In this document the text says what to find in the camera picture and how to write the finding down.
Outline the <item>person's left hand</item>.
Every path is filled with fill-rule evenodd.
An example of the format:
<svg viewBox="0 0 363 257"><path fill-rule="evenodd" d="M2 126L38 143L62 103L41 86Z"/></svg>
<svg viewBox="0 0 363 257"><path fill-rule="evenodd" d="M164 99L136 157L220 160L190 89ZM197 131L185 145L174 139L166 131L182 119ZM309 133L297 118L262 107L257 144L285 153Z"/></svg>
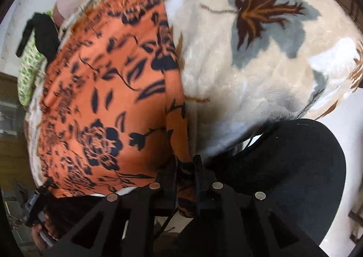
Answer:
<svg viewBox="0 0 363 257"><path fill-rule="evenodd" d="M35 245L41 251L44 251L49 247L50 242L55 242L59 239L59 233L46 212L40 212L38 218L39 222L31 227L31 235Z"/></svg>

